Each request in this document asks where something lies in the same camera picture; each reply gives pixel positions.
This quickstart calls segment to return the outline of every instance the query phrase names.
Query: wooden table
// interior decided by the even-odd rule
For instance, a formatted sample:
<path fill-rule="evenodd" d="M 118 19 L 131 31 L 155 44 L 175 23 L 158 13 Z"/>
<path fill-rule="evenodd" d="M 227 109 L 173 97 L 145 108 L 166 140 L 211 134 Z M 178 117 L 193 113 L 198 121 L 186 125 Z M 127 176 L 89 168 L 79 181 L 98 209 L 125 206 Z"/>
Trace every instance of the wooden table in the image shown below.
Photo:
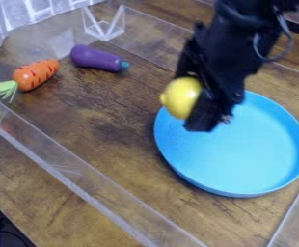
<path fill-rule="evenodd" d="M 197 1 L 126 3 L 189 29 L 197 20 L 209 23 L 213 17 L 213 9 Z M 7 38 L 0 81 L 11 77 L 17 66 L 47 55 L 33 40 L 45 40 L 65 16 L 77 18 L 78 28 L 79 15 L 66 14 Z M 299 120 L 298 35 L 296 40 L 293 53 L 252 76 L 246 86 L 281 103 Z M 277 50 L 284 45 L 282 39 Z M 133 64 L 130 73 L 75 68 L 66 57 L 51 82 L 18 94 L 10 107 L 209 246 L 266 246 L 298 195 L 299 179 L 282 191 L 254 199 L 219 197 L 186 183 L 161 157 L 153 137 L 158 96 L 171 71 L 110 43 L 93 46 L 125 56 Z M 0 210 L 38 246 L 141 246 L 2 137 Z"/>

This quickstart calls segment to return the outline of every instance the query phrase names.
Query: blue bowl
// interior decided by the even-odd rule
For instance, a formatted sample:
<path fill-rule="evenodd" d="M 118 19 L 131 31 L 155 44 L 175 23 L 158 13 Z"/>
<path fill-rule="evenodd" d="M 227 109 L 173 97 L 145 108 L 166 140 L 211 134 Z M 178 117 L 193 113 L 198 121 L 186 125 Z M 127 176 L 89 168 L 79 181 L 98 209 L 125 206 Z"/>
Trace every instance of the blue bowl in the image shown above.
<path fill-rule="evenodd" d="M 299 123 L 274 101 L 253 92 L 230 124 L 190 132 L 166 107 L 155 140 L 174 171 L 203 190 L 229 197 L 262 196 L 299 177 Z"/>

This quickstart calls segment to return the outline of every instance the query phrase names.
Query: orange carrot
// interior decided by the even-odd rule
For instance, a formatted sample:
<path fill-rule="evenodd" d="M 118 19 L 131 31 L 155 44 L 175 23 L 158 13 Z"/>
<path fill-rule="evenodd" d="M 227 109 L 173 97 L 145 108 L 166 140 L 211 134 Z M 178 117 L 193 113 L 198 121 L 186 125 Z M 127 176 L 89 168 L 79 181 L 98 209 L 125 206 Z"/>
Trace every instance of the orange carrot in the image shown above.
<path fill-rule="evenodd" d="M 43 60 L 19 67 L 14 72 L 14 80 L 0 82 L 0 96 L 13 102 L 17 90 L 29 92 L 38 88 L 59 70 L 58 60 Z"/>
<path fill-rule="evenodd" d="M 13 77 L 19 83 L 19 89 L 27 92 L 49 81 L 58 70 L 59 61 L 45 60 L 18 68 Z"/>

